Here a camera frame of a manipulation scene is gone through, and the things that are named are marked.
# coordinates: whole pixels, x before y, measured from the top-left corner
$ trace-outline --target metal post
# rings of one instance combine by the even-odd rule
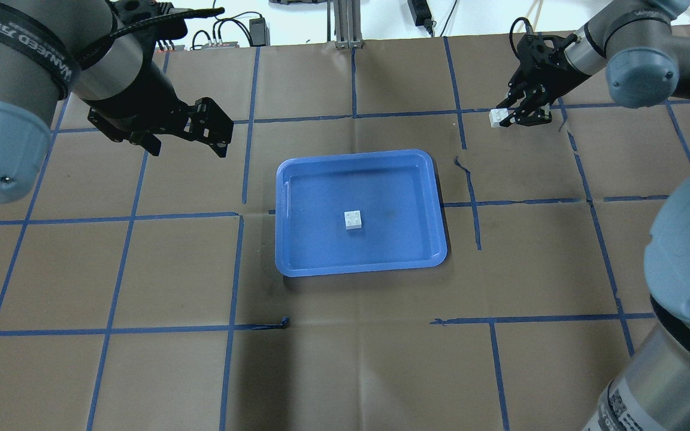
[[[361,0],[334,0],[334,32],[338,49],[362,47]]]

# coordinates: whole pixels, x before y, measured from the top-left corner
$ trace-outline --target white cube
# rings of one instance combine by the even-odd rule
[[[361,211],[345,212],[345,229],[361,229]]]
[[[489,112],[489,121],[493,128],[500,128],[499,122],[506,119],[510,115],[507,108],[493,109]]]

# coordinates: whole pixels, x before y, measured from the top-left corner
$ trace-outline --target white background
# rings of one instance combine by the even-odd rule
[[[211,0],[172,0],[178,8],[209,8]],[[428,0],[433,19],[440,33],[454,0]],[[458,0],[457,9],[444,35],[488,35],[507,33],[510,24],[518,16],[528,14],[538,31],[555,32],[576,30],[600,9],[608,0]],[[223,17],[235,16],[244,11],[259,11],[265,16],[271,31],[271,44],[315,44],[326,41],[326,2],[318,5],[276,5],[268,0],[218,0],[217,6],[225,8]],[[253,16],[242,17],[249,25]],[[211,34],[212,19],[188,20],[189,35],[177,44],[191,45],[197,30]],[[682,14],[676,24],[690,24],[690,9]],[[407,0],[361,0],[361,29],[365,40],[427,38],[424,28],[414,27]],[[239,41],[247,46],[246,38],[234,24],[226,23],[222,30],[224,41]],[[206,42],[203,35],[197,44]]]

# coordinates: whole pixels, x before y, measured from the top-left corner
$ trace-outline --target robotic arm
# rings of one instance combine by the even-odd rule
[[[621,106],[653,106],[669,96],[690,99],[690,38],[673,36],[670,27],[689,5],[690,0],[615,0],[567,38],[536,35],[527,25],[517,45],[520,67],[497,107],[522,101],[500,125],[549,123],[550,104],[604,67],[611,97]]]
[[[153,63],[157,40],[186,35],[186,10],[137,0],[0,0],[0,204],[31,190],[50,142],[55,104],[69,91],[115,142],[158,156],[166,133],[225,157],[233,121],[210,98],[181,101]]]

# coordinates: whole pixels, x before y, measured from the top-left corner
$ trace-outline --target blue tray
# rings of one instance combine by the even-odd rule
[[[362,227],[345,229],[344,213]],[[289,159],[276,174],[276,267],[288,277],[427,268],[446,259],[424,151]]]

